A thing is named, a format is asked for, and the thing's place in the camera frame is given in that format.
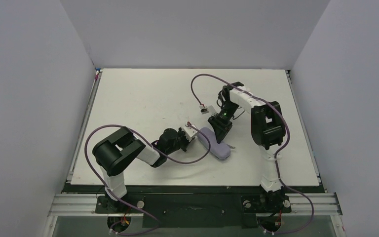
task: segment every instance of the screw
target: screw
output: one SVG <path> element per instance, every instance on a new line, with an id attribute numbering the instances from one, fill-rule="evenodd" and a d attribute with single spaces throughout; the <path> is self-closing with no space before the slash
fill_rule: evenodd
<path id="1" fill-rule="evenodd" d="M 288 200 L 284 200 L 284 207 L 289 208 L 290 207 L 290 202 Z"/>
<path id="2" fill-rule="evenodd" d="M 245 208 L 249 208 L 249 207 L 251 207 L 251 203 L 250 203 L 250 201 L 245 200 L 245 201 L 243 202 L 243 206 L 244 206 Z"/>
<path id="3" fill-rule="evenodd" d="M 145 203 L 143 201 L 137 202 L 137 208 L 142 209 L 145 206 Z"/>

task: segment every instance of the white backdrop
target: white backdrop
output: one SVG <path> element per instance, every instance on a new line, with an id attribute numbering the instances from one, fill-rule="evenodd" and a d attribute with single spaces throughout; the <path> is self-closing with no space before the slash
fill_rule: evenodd
<path id="1" fill-rule="evenodd" d="M 0 0 L 0 237 L 41 236 L 94 76 L 58 0 Z"/>
<path id="2" fill-rule="evenodd" d="M 379 236 L 379 1 L 332 0 L 292 79 L 346 233 Z"/>
<path id="3" fill-rule="evenodd" d="M 61 0 L 97 67 L 291 69 L 329 0 Z"/>

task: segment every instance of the purple cable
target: purple cable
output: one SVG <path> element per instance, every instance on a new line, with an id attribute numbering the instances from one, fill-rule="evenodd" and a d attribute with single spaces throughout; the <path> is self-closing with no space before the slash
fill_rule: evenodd
<path id="1" fill-rule="evenodd" d="M 236 86 L 230 84 L 229 82 L 227 82 L 227 81 L 221 79 L 220 77 L 217 77 L 217 76 L 215 76 L 215 75 L 211 75 L 211 74 L 207 74 L 207 73 L 198 74 L 198 75 L 194 76 L 194 78 L 193 78 L 192 81 L 191 81 L 191 92 L 192 92 L 192 94 L 194 95 L 194 97 L 196 98 L 196 100 L 199 102 L 200 105 L 202 105 L 202 103 L 201 103 L 201 101 L 199 100 L 199 98 L 195 95 L 195 93 L 194 93 L 194 89 L 193 89 L 193 87 L 192 87 L 192 84 L 194 83 L 194 80 L 195 80 L 197 77 L 201 77 L 201 76 L 206 76 L 206 77 L 211 77 L 211 78 L 217 79 L 217 80 L 219 80 L 219 81 L 221 81 L 221 82 L 223 82 L 223 83 L 225 83 L 225 84 L 227 84 L 227 85 L 233 87 L 234 89 L 236 89 L 236 90 L 238 90 L 238 91 L 242 91 L 243 93 L 245 93 L 245 94 L 251 96 L 252 98 L 254 98 L 254 99 L 256 99 L 256 100 L 259 100 L 259 101 L 264 102 L 264 103 L 265 103 L 266 105 L 268 105 L 272 110 L 274 110 L 274 112 L 275 112 L 275 113 L 281 118 L 281 120 L 282 120 L 282 122 L 283 122 L 283 124 L 284 124 L 284 126 L 285 126 L 285 129 L 286 129 L 286 131 L 287 131 L 287 140 L 285 141 L 285 143 L 284 143 L 284 144 L 283 144 L 283 145 L 282 145 L 282 146 L 281 146 L 281 147 L 275 152 L 275 154 L 274 154 L 274 158 L 275 158 L 275 166 L 276 166 L 276 168 L 277 168 L 278 178 L 279 178 L 281 184 L 282 184 L 285 188 L 287 188 L 288 190 L 290 190 L 290 191 L 292 191 L 292 192 L 294 192 L 294 193 L 297 193 L 297 194 L 302 195 L 303 197 L 305 197 L 305 198 L 310 202 L 310 205 L 311 205 L 311 216 L 310 216 L 310 219 L 309 219 L 309 220 L 308 220 L 303 226 L 301 226 L 301 227 L 299 227 L 299 228 L 297 228 L 297 229 L 295 229 L 295 230 L 285 231 L 285 232 L 277 232 L 277 233 L 274 233 L 274 234 L 276 234 L 276 235 L 291 234 L 291 233 L 294 233 L 294 232 L 297 232 L 297 231 L 300 231 L 300 230 L 304 229 L 304 228 L 305 228 L 306 226 L 308 226 L 308 225 L 311 223 L 311 221 L 313 220 L 313 217 L 314 217 L 314 206 L 313 206 L 313 202 L 311 201 L 311 199 L 310 199 L 307 195 L 305 195 L 304 193 L 302 193 L 302 192 L 300 192 L 300 191 L 297 191 L 297 190 L 295 190 L 295 189 L 293 189 L 293 188 L 287 186 L 287 185 L 281 180 L 280 168 L 279 168 L 279 165 L 278 165 L 278 161 L 276 160 L 276 159 L 277 159 L 277 155 L 278 155 L 278 153 L 288 145 L 288 142 L 290 141 L 290 138 L 291 138 L 291 136 L 290 136 L 290 130 L 289 130 L 288 125 L 287 125 L 287 122 L 286 122 L 285 119 L 283 118 L 282 114 L 281 114 L 281 113 L 280 113 L 280 112 L 279 112 L 279 111 L 278 111 L 278 110 L 277 110 L 277 109 L 276 109 L 276 108 L 275 108 L 270 102 L 268 102 L 268 101 L 266 101 L 266 100 L 264 100 L 264 99 L 262 99 L 262 98 L 256 97 L 256 96 L 252 95 L 251 93 L 249 93 L 249 92 L 247 92 L 247 91 L 243 91 L 243 90 L 237 88 Z"/>
<path id="2" fill-rule="evenodd" d="M 196 127 L 194 127 L 190 122 L 187 123 L 187 125 L 189 127 L 191 127 L 192 129 L 194 129 L 195 131 L 199 132 L 201 135 L 203 135 L 206 139 L 207 139 L 207 142 L 208 142 L 208 149 L 207 149 L 207 152 L 199 159 L 196 159 L 194 161 L 190 161 L 190 162 L 182 162 L 182 161 L 178 161 L 178 160 L 175 160 L 171 157 L 169 157 L 168 155 L 166 155 L 165 153 L 159 151 L 157 148 L 153 147 L 152 144 L 150 144 L 150 142 L 144 138 L 140 133 L 138 133 L 137 131 L 130 129 L 130 131 L 134 134 L 136 134 L 137 136 L 139 136 L 144 142 L 146 142 L 149 146 L 153 147 L 154 150 L 156 150 L 157 152 L 159 152 L 161 155 L 163 156 L 166 156 L 168 159 L 176 162 L 176 163 L 180 163 L 180 164 L 192 164 L 192 163 L 195 163 L 195 162 L 198 162 L 200 160 L 202 160 L 204 157 L 206 157 L 208 155 L 208 153 L 210 152 L 210 149 L 211 149 L 211 144 L 210 144 L 210 141 L 208 140 L 208 137 L 203 133 L 201 132 L 200 130 L 198 130 Z M 92 166 L 91 164 L 91 161 L 89 160 L 89 156 L 88 156 L 88 143 L 89 143 L 89 140 L 91 139 L 91 137 L 99 130 L 103 129 L 103 128 L 106 128 L 106 127 L 119 127 L 119 128 L 122 128 L 124 126 L 122 125 L 118 125 L 118 124 L 107 124 L 107 125 L 103 125 L 103 126 L 100 126 L 100 127 L 97 127 L 95 130 L 93 130 L 88 138 L 86 139 L 85 141 L 85 159 L 86 159 L 86 162 L 88 163 L 89 167 L 91 168 L 92 172 L 95 173 L 95 175 L 98 177 L 99 180 L 101 180 L 102 184 L 106 187 L 106 190 L 108 191 L 108 193 L 111 194 L 111 196 L 113 196 L 115 199 L 117 199 L 118 201 L 120 201 L 121 203 L 123 203 L 124 205 L 127 205 L 135 210 L 138 210 L 140 212 L 142 212 L 143 214 L 146 214 L 148 215 L 149 217 L 153 218 L 154 220 L 156 220 L 158 223 L 160 223 L 160 221 L 155 217 L 153 216 L 152 214 L 146 212 L 145 210 L 142 210 L 142 209 L 139 209 L 138 207 L 136 206 L 133 206 L 132 204 L 129 204 L 128 202 L 122 200 L 121 198 L 119 198 L 118 196 L 116 196 L 109 188 L 108 188 L 108 184 L 104 181 L 104 179 L 98 174 L 98 172 L 95 170 L 95 168 Z M 121 223 L 121 221 L 118 221 L 118 222 L 115 222 L 114 224 L 111 225 L 110 229 L 114 229 L 114 226 Z M 156 230 L 157 228 L 159 228 L 159 225 L 156 226 L 156 227 L 153 227 L 151 229 L 148 229 L 148 230 L 144 230 L 144 231 L 140 231 L 140 232 L 137 232 L 137 233 L 131 233 L 131 234 L 126 234 L 126 233 L 119 233 L 117 232 L 117 234 L 121 235 L 121 236 L 136 236 L 136 235 L 141 235 L 141 234 L 144 234 L 144 233 L 147 233 L 147 232 L 150 232 L 150 231 L 154 231 Z"/>

